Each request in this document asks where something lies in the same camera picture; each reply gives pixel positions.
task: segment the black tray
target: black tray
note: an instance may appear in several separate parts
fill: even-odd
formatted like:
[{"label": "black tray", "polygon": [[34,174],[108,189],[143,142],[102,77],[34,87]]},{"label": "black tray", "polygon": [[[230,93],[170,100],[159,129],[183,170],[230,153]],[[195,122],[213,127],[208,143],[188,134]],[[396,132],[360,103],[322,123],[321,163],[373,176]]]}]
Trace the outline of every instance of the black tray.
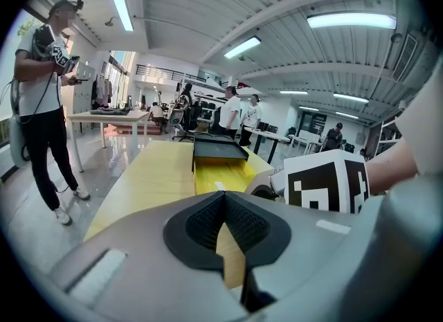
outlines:
[{"label": "black tray", "polygon": [[196,157],[217,159],[244,159],[249,153],[227,135],[213,135],[196,132],[194,135],[194,152],[192,155],[192,171]]}]

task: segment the person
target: person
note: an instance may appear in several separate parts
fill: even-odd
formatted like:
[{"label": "person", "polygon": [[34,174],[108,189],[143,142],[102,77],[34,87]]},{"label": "person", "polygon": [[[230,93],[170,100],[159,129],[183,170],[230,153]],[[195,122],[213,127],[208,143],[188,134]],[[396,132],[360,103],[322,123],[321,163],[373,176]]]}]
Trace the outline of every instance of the person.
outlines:
[{"label": "person", "polygon": [[[56,38],[56,44],[65,47],[62,30],[75,19],[77,8],[67,0],[58,1],[49,11],[48,24]],[[80,199],[90,198],[81,189],[72,173],[66,148],[66,127],[61,105],[61,89],[66,85],[80,83],[75,77],[59,76],[62,68],[54,61],[33,60],[33,35],[38,26],[24,34],[15,53],[14,77],[19,84],[19,113],[21,130],[28,149],[33,175],[46,205],[64,225],[71,223],[68,213],[60,206],[56,188],[49,178],[46,167],[48,147],[58,168],[73,194]]]},{"label": "person", "polygon": [[163,109],[161,109],[161,107],[159,106],[159,104],[157,102],[153,102],[152,103],[152,107],[150,109],[149,114],[147,115],[148,120],[151,118],[152,116],[152,120],[154,120],[156,123],[158,123],[160,125],[160,130],[163,130],[165,132],[165,134],[167,134],[168,132],[166,131],[166,119],[165,116],[163,115]]},{"label": "person", "polygon": [[194,102],[194,107],[201,107],[201,98],[200,97],[196,97],[195,98],[195,102]]},{"label": "person", "polygon": [[251,144],[249,138],[251,137],[252,132],[249,132],[246,128],[256,129],[260,123],[260,119],[262,118],[262,108],[258,105],[259,101],[257,94],[251,96],[251,105],[240,122],[240,125],[243,125],[242,138],[239,142],[240,146],[248,146]]},{"label": "person", "polygon": [[180,97],[185,96],[188,99],[188,104],[190,107],[192,106],[191,89],[192,89],[192,84],[186,83],[185,89],[180,94]]},{"label": "person", "polygon": [[371,194],[388,190],[416,174],[443,172],[442,85],[443,56],[440,56],[428,82],[395,121],[401,132],[399,141],[366,163]]},{"label": "person", "polygon": [[220,132],[235,138],[235,133],[240,128],[240,98],[234,86],[227,87],[224,95],[228,101],[223,104],[220,111]]},{"label": "person", "polygon": [[343,135],[341,134],[341,129],[343,128],[342,123],[338,123],[335,129],[330,129],[325,138],[325,146],[323,147],[321,152],[336,150],[341,146],[343,141]]}]

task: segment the white sneaker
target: white sneaker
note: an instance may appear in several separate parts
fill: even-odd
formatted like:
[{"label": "white sneaker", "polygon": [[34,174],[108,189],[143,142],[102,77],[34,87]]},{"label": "white sneaker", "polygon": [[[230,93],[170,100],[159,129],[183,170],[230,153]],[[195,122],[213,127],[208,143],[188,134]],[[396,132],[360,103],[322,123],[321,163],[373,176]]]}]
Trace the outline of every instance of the white sneaker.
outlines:
[{"label": "white sneaker", "polygon": [[73,190],[72,193],[78,196],[81,200],[88,200],[91,197],[87,191],[81,189],[79,186],[77,189]]},{"label": "white sneaker", "polygon": [[71,217],[68,215],[68,213],[63,210],[63,208],[61,206],[59,206],[58,208],[56,208],[54,210],[55,216],[57,217],[57,220],[60,224],[62,225],[70,225],[72,220]]}]

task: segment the ceiling light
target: ceiling light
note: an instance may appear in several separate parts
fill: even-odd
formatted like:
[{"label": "ceiling light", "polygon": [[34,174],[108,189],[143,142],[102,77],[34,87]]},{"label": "ceiling light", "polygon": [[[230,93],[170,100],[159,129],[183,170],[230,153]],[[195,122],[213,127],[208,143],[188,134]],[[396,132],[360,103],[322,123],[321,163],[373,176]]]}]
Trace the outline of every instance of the ceiling light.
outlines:
[{"label": "ceiling light", "polygon": [[390,15],[374,13],[333,13],[317,15],[307,19],[311,28],[324,26],[376,26],[379,28],[395,29],[397,19]]},{"label": "ceiling light", "polygon": [[280,93],[281,94],[300,94],[300,95],[307,96],[306,91],[280,91]]},{"label": "ceiling light", "polygon": [[122,21],[123,28],[125,28],[126,31],[134,31],[131,18],[129,17],[126,0],[114,0],[114,3],[116,4],[117,12],[120,16],[120,20]]},{"label": "ceiling light", "polygon": [[359,118],[358,116],[341,113],[339,111],[336,111],[335,114],[341,115],[341,116],[347,116],[348,118],[353,118],[353,119],[358,119]]},{"label": "ceiling light", "polygon": [[256,36],[253,36],[252,38],[247,39],[243,44],[240,44],[236,48],[233,48],[231,51],[225,53],[224,57],[226,57],[227,59],[231,59],[232,57],[238,55],[239,53],[242,53],[254,46],[257,46],[261,42],[262,42],[262,40],[260,40]]},{"label": "ceiling light", "polygon": [[316,108],[309,108],[309,107],[299,107],[300,109],[306,109],[306,110],[312,110],[312,111],[318,111]]},{"label": "ceiling light", "polygon": [[356,102],[362,102],[362,103],[367,103],[367,102],[369,102],[368,99],[360,98],[360,97],[353,97],[353,96],[346,96],[346,94],[334,93],[334,97],[335,97],[335,98],[348,99],[348,100],[355,100]]}]

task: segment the desk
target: desk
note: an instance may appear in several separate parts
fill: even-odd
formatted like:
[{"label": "desk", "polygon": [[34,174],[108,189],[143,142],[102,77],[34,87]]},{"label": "desk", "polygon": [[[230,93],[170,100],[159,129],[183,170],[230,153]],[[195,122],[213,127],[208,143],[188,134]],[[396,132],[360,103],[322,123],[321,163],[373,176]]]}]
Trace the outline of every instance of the desk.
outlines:
[{"label": "desk", "polygon": [[[84,240],[124,216],[193,196],[192,151],[192,143],[150,141],[109,191]],[[248,164],[254,171],[273,169],[252,151],[246,151]],[[226,286],[229,289],[240,286],[244,279],[244,254],[226,224],[217,238],[217,254],[224,257]]]},{"label": "desk", "polygon": [[288,137],[292,138],[292,140],[291,140],[291,143],[289,144],[288,152],[286,153],[287,157],[289,157],[289,154],[292,150],[294,141],[298,142],[297,151],[298,151],[298,148],[300,147],[300,142],[304,143],[306,145],[305,151],[303,152],[303,156],[305,156],[306,154],[309,153],[312,145],[315,145],[316,143],[318,143],[318,140],[307,140],[305,138],[301,138],[301,137],[298,137],[295,135],[288,135]]},{"label": "desk", "polygon": [[140,120],[144,120],[144,135],[147,134],[147,116],[149,113],[146,111],[131,110],[128,115],[102,115],[91,114],[89,111],[79,114],[71,114],[66,116],[69,122],[69,134],[74,147],[74,159],[75,164],[80,172],[83,172],[82,162],[80,161],[80,155],[78,154],[77,140],[73,131],[73,123],[100,123],[100,134],[102,138],[102,147],[105,148],[105,127],[104,124],[132,124],[132,151],[135,156],[138,150],[138,137],[137,137],[137,124]]},{"label": "desk", "polygon": [[244,128],[246,131],[252,132],[253,134],[257,134],[257,141],[255,142],[254,153],[258,154],[258,149],[260,148],[260,143],[262,142],[262,137],[272,138],[274,140],[274,144],[272,145],[271,153],[269,154],[268,163],[271,164],[272,157],[274,157],[275,148],[277,147],[278,141],[289,142],[290,140],[285,136],[280,136],[268,131],[258,131],[254,130],[250,127]]},{"label": "desk", "polygon": [[212,124],[213,121],[210,119],[205,119],[205,118],[197,118],[197,121],[201,121],[202,123],[208,123],[208,124]]}]

